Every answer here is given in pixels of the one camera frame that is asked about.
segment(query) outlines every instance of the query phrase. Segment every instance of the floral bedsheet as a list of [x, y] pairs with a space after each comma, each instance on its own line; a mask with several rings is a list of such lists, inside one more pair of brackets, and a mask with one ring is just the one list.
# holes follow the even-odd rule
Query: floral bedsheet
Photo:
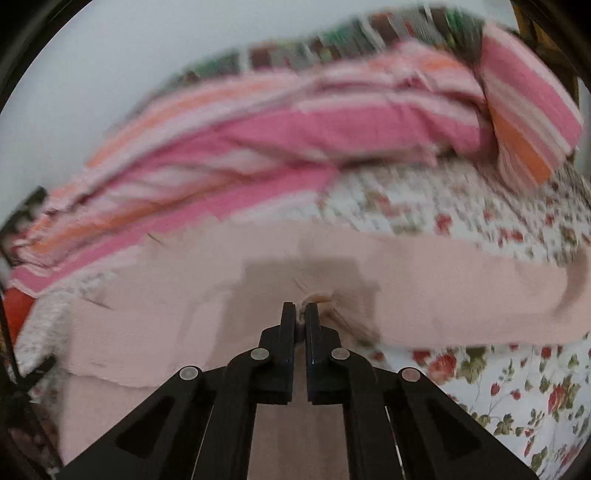
[[[318, 219], [359, 231], [448, 235], [520, 261], [564, 264], [591, 243], [591, 194], [570, 166], [540, 192], [519, 199], [471, 163], [448, 159], [433, 170], [373, 164], [351, 169], [316, 202], [260, 221]], [[43, 355], [63, 353], [74, 296], [112, 274], [48, 293], [35, 304], [17, 342], [24, 371]], [[543, 480], [559, 478], [589, 437], [591, 339], [566, 345], [486, 345], [411, 351], [359, 344], [381, 368], [416, 367]], [[33, 392], [54, 418], [67, 375], [54, 371]]]

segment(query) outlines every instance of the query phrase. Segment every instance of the orange stripe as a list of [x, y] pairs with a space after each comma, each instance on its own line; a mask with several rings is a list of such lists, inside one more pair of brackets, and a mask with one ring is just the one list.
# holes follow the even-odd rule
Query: orange stripe
[[491, 105], [488, 108], [491, 111], [492, 122], [499, 142], [504, 143], [507, 148], [516, 153], [538, 184], [548, 180], [552, 175], [552, 170], [550, 170], [544, 158], [536, 152], [531, 143], [516, 129], [515, 125], [505, 119]]
[[449, 68], [466, 70], [464, 65], [462, 65], [460, 62], [445, 55], [430, 56], [429, 58], [421, 60], [419, 65], [426, 72], [435, 72], [437, 70], [445, 70]]
[[277, 82], [275, 79], [258, 80], [256, 83], [247, 85], [224, 85], [212, 92], [199, 92], [195, 97], [180, 99], [178, 102], [168, 105], [152, 115], [146, 115], [123, 130], [112, 141], [101, 148], [97, 154], [87, 163], [89, 167], [99, 165], [106, 157], [118, 151], [130, 140], [134, 140], [143, 134], [146, 130], [158, 125], [161, 122], [169, 120], [180, 113], [187, 112], [197, 107], [205, 106], [220, 100], [239, 99], [260, 92], [278, 88], [285, 84], [285, 81]]
[[166, 208], [178, 205], [181, 202], [191, 198], [213, 193], [223, 187], [228, 187], [236, 182], [236, 178], [228, 179], [222, 177], [211, 179], [207, 186], [189, 185], [183, 191], [177, 192], [174, 198], [163, 199], [162, 201], [152, 201], [143, 203], [134, 203], [128, 208], [119, 211], [106, 213], [99, 216], [85, 217], [83, 221], [72, 221], [65, 226], [63, 230], [50, 233], [44, 239], [24, 247], [24, 250], [36, 256], [51, 255], [51, 253], [68, 242], [88, 241], [98, 235], [113, 231], [117, 228], [126, 226], [136, 220], [153, 215]]

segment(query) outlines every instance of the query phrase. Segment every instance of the green patterned fabric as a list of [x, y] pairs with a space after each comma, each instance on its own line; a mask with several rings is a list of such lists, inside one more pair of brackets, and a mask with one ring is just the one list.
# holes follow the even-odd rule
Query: green patterned fabric
[[302, 71], [384, 51], [406, 38], [474, 64], [480, 56], [483, 25], [484, 20], [456, 8], [406, 8], [360, 15], [318, 35], [239, 48], [190, 65], [147, 98], [132, 117], [153, 100], [204, 80], [278, 67]]

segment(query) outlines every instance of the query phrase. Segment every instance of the metal rivet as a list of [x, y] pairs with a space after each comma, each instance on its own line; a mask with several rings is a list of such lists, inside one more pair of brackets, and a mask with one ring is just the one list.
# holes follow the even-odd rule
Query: metal rivet
[[195, 367], [185, 367], [179, 372], [179, 377], [183, 380], [195, 380], [199, 375], [199, 370]]
[[269, 356], [269, 350], [266, 348], [255, 348], [251, 352], [251, 358], [253, 360], [265, 360]]
[[335, 348], [332, 352], [331, 352], [332, 358], [334, 358], [335, 360], [347, 360], [351, 353], [346, 349], [346, 348]]
[[421, 372], [416, 368], [405, 368], [402, 370], [402, 378], [407, 382], [418, 382], [421, 380]]

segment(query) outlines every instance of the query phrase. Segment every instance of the white wall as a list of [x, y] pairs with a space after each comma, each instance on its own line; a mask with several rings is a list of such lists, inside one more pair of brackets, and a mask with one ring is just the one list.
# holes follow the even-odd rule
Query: white wall
[[[67, 180], [113, 124], [187, 63], [414, 3], [93, 0], [49, 42], [0, 114], [0, 223], [35, 186]], [[445, 3], [515, 25], [508, 0]]]

